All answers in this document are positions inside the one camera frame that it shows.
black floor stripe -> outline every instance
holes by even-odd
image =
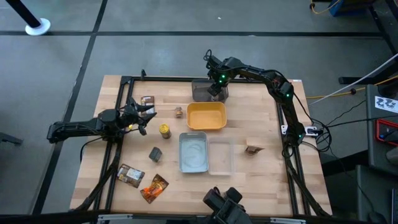
[[[256,37],[384,37],[382,32],[228,32],[228,31],[51,31],[44,36],[256,36]],[[0,35],[24,35],[24,31],[0,31]]]
[[[382,37],[380,32],[99,31],[100,36]]]
[[[87,49],[85,52],[85,55],[83,57],[83,61],[80,66],[79,74],[76,78],[75,86],[73,86],[72,90],[72,95],[69,99],[65,114],[63,115],[63,122],[69,122],[72,118],[73,110],[75,109],[76,101],[80,92],[81,84],[83,83],[83,79],[86,73],[87,65],[90,60],[91,53],[93,51],[95,39],[96,39],[96,33],[98,32],[98,29],[100,28],[100,24],[105,12],[106,4],[108,3],[108,0],[103,0],[101,3],[101,7],[99,9],[99,13],[97,16],[97,20],[95,22],[95,26],[92,32],[90,32],[90,40],[88,41]],[[52,178],[54,176],[55,168],[57,167],[58,159],[61,154],[62,150],[62,145],[63,142],[60,142],[56,144],[53,147],[53,152],[51,155],[50,163],[49,166],[47,167],[47,171],[45,173],[42,186],[39,190],[39,194],[37,196],[37,200],[33,209],[33,214],[38,215],[42,213],[43,206],[45,203],[45,199],[47,197],[47,194],[49,192],[49,188],[51,185]]]

yellow plastic container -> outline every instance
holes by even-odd
[[[226,125],[226,109],[221,102],[190,103],[187,125],[194,130],[217,130]]]

orange snack bag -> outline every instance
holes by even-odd
[[[148,203],[152,203],[159,196],[169,183],[159,174],[156,174],[149,187],[140,190],[141,195]]]

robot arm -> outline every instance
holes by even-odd
[[[79,136],[101,136],[104,140],[117,139],[126,134],[124,128],[132,124],[138,124],[138,130],[142,135],[146,135],[145,127],[156,113],[147,114],[140,117],[138,112],[147,111],[154,106],[138,105],[133,98],[121,110],[108,109],[98,114],[97,118],[89,121],[79,122],[55,122],[47,134],[50,143],[64,141],[70,137]]]
[[[305,137],[305,129],[303,124],[297,119],[293,105],[294,88],[281,73],[276,70],[264,70],[245,65],[234,57],[220,61],[211,55],[211,50],[207,51],[204,59],[207,61],[208,76],[215,81],[208,89],[212,96],[218,95],[222,88],[227,87],[228,83],[237,75],[263,82],[269,94],[282,107],[282,111],[285,114],[288,128],[284,140],[291,146],[298,146],[302,142]]]

gray floor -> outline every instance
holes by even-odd
[[[100,0],[24,2],[37,17],[52,22],[52,31],[91,31],[101,5]],[[378,32],[369,13],[318,16],[309,11],[308,5],[307,0],[109,0],[99,30]],[[326,6],[317,4],[317,9]],[[385,3],[379,1],[375,7],[386,30],[398,37],[397,21]],[[24,30],[24,26],[22,19],[1,1],[0,30]],[[52,151],[45,139],[47,128],[61,120],[65,112],[88,39],[0,36],[0,131],[24,139],[20,147],[0,145],[2,214],[31,212]],[[277,69],[288,78],[302,79],[308,96],[329,94],[341,88],[338,77],[361,77],[391,56],[380,38],[98,36],[72,121],[93,116],[104,75],[137,75],[144,68],[148,75],[204,77],[202,57],[207,49],[213,49],[219,58],[235,56],[253,66]],[[310,112],[327,123],[363,99],[364,92],[331,98],[310,107]],[[340,121],[364,117],[363,105]],[[366,147],[364,125],[332,130],[337,156]],[[85,138],[65,141],[43,212],[69,209],[80,164],[78,151],[84,142]]]

